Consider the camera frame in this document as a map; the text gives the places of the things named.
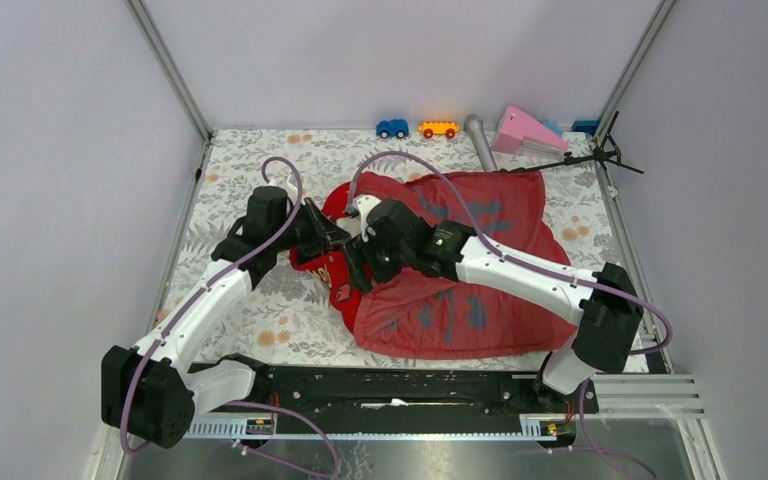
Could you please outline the red printed pillowcase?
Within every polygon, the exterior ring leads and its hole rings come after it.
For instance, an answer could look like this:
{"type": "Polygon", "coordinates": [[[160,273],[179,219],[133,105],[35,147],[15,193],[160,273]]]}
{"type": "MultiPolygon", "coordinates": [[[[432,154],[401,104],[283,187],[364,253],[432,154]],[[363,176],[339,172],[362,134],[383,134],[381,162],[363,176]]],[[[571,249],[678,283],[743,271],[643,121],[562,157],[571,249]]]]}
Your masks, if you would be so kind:
{"type": "MultiPolygon", "coordinates": [[[[357,191],[404,202],[428,224],[466,224],[460,192],[479,227],[512,248],[560,263],[570,262],[544,222],[545,183],[539,173],[452,172],[402,183],[365,172],[357,191]]],[[[317,257],[289,254],[292,267],[318,276],[329,302],[364,350],[426,360],[480,359],[554,350],[575,329],[562,317],[499,290],[406,268],[363,294],[349,284],[339,252],[317,257]]]]}

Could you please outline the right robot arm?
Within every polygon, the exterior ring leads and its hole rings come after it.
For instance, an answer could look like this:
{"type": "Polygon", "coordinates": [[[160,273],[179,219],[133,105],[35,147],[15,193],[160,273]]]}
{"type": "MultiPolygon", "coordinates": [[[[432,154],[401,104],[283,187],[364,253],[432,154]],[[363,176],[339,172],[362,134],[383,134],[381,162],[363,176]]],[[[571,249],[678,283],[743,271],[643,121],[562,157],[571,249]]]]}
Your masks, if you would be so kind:
{"type": "Polygon", "coordinates": [[[557,412],[595,374],[619,374],[632,354],[643,316],[627,271],[607,263],[600,270],[574,268],[516,250],[455,221],[427,223],[401,201],[361,195],[348,213],[358,220],[353,267],[363,292],[406,269],[427,278],[489,287],[537,305],[575,329],[548,354],[533,386],[535,402],[557,412]]]}

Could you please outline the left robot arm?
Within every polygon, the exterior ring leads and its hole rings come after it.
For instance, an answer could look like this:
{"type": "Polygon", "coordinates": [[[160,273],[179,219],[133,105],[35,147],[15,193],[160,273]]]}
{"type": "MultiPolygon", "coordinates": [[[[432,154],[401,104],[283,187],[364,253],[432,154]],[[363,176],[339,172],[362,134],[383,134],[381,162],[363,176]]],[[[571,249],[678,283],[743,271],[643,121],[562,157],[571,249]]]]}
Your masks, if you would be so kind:
{"type": "Polygon", "coordinates": [[[198,352],[280,254],[318,256],[351,239],[311,199],[292,200],[282,187],[256,188],[188,296],[133,346],[113,346],[104,355],[102,422],[118,428],[122,441],[136,436],[171,448],[194,419],[219,407],[234,401],[248,411],[264,407],[271,387],[254,367],[224,359],[195,371],[198,352]]]}

